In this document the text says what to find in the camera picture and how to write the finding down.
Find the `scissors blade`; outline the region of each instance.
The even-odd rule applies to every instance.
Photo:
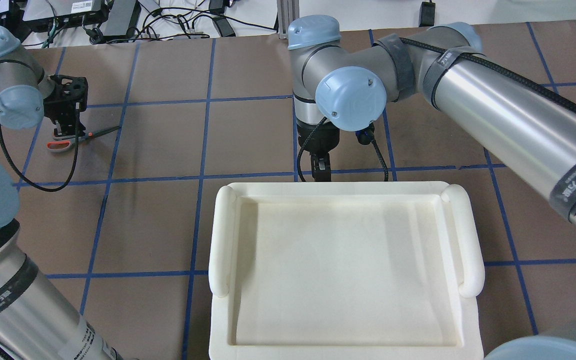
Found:
[[[87,137],[89,138],[98,138],[102,135],[106,135],[106,134],[110,134],[112,132],[116,132],[117,130],[119,130],[119,126],[112,126],[112,127],[108,127],[107,129],[103,129],[103,130],[99,130],[99,131],[95,131],[95,132],[89,132],[87,134]]]

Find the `silver cylinder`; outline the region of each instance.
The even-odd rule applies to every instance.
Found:
[[[17,237],[18,232],[0,248],[0,289],[26,261]],[[121,359],[41,271],[23,294],[0,312],[0,344],[12,351],[14,358],[28,360]]]
[[[457,62],[434,100],[546,199],[576,165],[576,114],[492,69]]]

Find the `metal post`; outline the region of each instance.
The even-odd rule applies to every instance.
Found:
[[[277,0],[279,39],[288,39],[288,25],[299,18],[299,0]]]

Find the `power adapter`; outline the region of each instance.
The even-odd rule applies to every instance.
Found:
[[[419,9],[419,27],[434,27],[435,3],[433,0],[423,1]]]

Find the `black electronic device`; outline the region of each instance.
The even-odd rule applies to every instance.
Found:
[[[226,6],[229,4],[228,0],[210,0],[208,11],[211,14],[223,15],[226,12]]]
[[[24,41],[31,32],[21,20],[23,13],[13,0],[0,0],[0,26],[8,29],[20,41]]]
[[[103,42],[130,39],[135,36],[141,11],[142,7],[137,0],[115,1],[108,15],[108,21],[100,28]]]
[[[54,18],[59,27],[76,28],[104,23],[108,12],[104,0],[28,0],[23,22],[35,33],[43,33],[53,27]]]
[[[434,27],[435,25],[435,3],[424,1],[419,8],[419,27]]]
[[[219,36],[222,38],[227,37],[236,37],[235,30],[231,26],[231,23],[228,22],[228,19],[223,16],[215,16],[212,18],[212,23],[214,27],[217,29]]]

